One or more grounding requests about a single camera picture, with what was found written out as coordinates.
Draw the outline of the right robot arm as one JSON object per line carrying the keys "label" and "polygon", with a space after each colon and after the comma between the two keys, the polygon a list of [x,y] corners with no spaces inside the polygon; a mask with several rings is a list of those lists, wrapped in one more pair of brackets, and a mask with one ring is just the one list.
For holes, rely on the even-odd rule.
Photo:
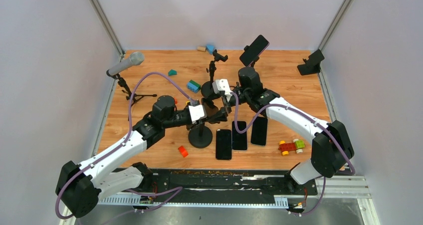
{"label": "right robot arm", "polygon": [[285,187],[292,194],[299,193],[305,183],[317,177],[331,178],[344,165],[348,165],[351,173],[355,168],[351,163],[354,156],[345,125],[334,120],[327,122],[311,116],[291,105],[278,93],[263,86],[258,72],[253,67],[244,67],[238,71],[239,84],[229,86],[227,79],[217,79],[211,84],[213,95],[222,98],[224,109],[238,116],[239,106],[249,105],[256,114],[280,122],[298,133],[312,146],[311,157],[294,166],[285,179]]}

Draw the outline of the black stand of phone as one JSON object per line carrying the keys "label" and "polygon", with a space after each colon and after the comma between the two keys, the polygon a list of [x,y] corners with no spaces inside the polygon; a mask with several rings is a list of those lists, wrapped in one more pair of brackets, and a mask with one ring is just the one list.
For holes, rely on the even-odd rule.
{"label": "black stand of phone", "polygon": [[225,55],[221,55],[218,53],[218,51],[215,49],[212,52],[212,55],[214,56],[214,60],[212,60],[209,63],[209,67],[206,68],[207,73],[209,74],[209,81],[206,81],[202,86],[201,86],[201,94],[203,96],[203,98],[208,99],[208,100],[214,100],[217,99],[218,96],[215,94],[212,83],[214,82],[214,73],[216,71],[216,65],[215,63],[218,61],[223,61],[226,62],[228,60],[228,56]]}

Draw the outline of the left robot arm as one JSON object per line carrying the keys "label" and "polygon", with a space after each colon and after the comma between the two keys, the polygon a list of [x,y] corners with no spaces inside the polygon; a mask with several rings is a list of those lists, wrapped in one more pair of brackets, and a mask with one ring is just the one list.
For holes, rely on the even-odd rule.
{"label": "left robot arm", "polygon": [[135,125],[130,125],[128,133],[115,144],[79,164],[69,161],[63,165],[55,191],[57,216],[67,218],[60,214],[60,203],[64,203],[73,216],[81,218],[99,201],[118,192],[132,188],[148,191],[153,178],[145,164],[138,162],[122,171],[114,170],[164,138],[167,128],[187,126],[192,129],[212,119],[196,101],[178,110],[173,97],[160,96],[152,110]]}

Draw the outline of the black ball-joint phone stand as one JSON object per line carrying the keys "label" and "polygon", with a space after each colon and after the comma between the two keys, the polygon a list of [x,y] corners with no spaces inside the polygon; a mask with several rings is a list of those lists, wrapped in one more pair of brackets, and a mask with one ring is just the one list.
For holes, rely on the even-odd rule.
{"label": "black ball-joint phone stand", "polygon": [[206,148],[211,144],[212,139],[212,131],[205,124],[191,129],[188,133],[189,143],[195,148]]}

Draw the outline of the black desk phone stand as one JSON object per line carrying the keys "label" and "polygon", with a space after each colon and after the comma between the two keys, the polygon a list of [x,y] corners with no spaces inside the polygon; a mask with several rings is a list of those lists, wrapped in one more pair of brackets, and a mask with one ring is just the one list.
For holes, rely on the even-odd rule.
{"label": "black desk phone stand", "polygon": [[303,64],[297,66],[297,69],[300,75],[311,75],[311,74],[318,74],[321,72],[321,62],[325,59],[322,51],[320,49],[316,50],[315,52],[311,53],[308,56],[308,59],[303,59]]}

